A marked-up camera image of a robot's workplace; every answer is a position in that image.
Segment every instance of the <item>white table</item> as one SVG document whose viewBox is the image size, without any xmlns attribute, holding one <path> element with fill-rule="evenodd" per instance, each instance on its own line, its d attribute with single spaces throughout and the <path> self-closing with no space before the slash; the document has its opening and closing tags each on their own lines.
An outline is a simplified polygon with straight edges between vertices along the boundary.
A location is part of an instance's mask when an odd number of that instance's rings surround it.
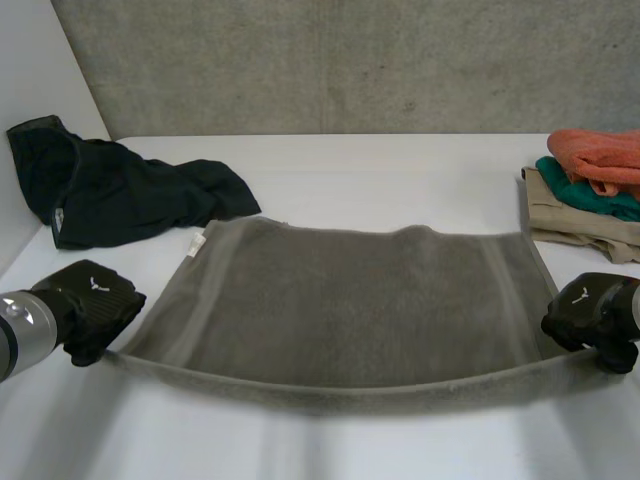
<svg viewBox="0 0 640 480">
<path fill-rule="evenodd" d="M 516 179 L 546 135 L 131 138 L 145 158 L 221 160 L 264 214 L 294 225 L 450 233 L 519 229 Z M 58 252 L 41 229 L 0 291 L 82 258 L 149 297 L 197 228 L 113 249 Z M 640 277 L 599 252 L 538 244 L 562 287 L 584 271 Z M 109 366 L 73 368 L 56 351 L 0 386 L 0 479 L 616 479 L 640 475 L 640 378 L 525 407 L 411 417 L 306 418 L 197 395 Z"/>
</svg>

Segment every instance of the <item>black garment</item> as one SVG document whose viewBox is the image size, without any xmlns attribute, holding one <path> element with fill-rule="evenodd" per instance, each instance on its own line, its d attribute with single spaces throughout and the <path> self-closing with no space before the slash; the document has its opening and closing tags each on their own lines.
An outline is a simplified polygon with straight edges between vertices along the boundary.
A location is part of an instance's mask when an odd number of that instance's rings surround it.
<svg viewBox="0 0 640 480">
<path fill-rule="evenodd" d="M 82 140 L 56 116 L 7 136 L 22 193 L 52 225 L 57 248 L 113 247 L 171 227 L 260 213 L 247 184 L 221 162 L 143 160 L 115 142 Z"/>
</svg>

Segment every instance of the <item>gray wall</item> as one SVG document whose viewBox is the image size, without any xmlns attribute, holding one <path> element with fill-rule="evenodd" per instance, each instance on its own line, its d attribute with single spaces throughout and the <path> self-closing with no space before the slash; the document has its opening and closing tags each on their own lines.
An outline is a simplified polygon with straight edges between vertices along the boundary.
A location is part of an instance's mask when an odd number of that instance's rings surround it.
<svg viewBox="0 0 640 480">
<path fill-rule="evenodd" d="M 640 126 L 638 0 L 53 0 L 111 135 Z"/>
</svg>

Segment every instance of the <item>orange towel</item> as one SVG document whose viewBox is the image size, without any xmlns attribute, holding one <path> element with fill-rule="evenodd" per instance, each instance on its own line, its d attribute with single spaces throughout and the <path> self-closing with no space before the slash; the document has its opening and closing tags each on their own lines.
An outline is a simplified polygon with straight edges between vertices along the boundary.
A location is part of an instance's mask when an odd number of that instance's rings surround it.
<svg viewBox="0 0 640 480">
<path fill-rule="evenodd" d="M 586 179 L 598 195 L 613 197 L 624 191 L 640 200 L 640 130 L 557 130 L 547 147 L 572 183 Z"/>
</svg>

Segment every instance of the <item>towel label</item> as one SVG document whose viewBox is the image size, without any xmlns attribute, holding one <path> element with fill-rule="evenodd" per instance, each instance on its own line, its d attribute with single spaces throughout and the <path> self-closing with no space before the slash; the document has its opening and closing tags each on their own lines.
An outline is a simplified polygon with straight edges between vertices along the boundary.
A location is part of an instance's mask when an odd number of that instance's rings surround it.
<svg viewBox="0 0 640 480">
<path fill-rule="evenodd" d="M 204 235 L 202 235 L 200 233 L 196 233 L 193 236 L 193 239 L 191 240 L 191 245 L 189 245 L 189 251 L 187 252 L 187 256 L 195 257 L 196 254 L 202 248 L 202 245 L 204 245 L 204 242 L 206 242 L 206 241 L 207 241 L 207 237 L 205 237 Z"/>
</svg>

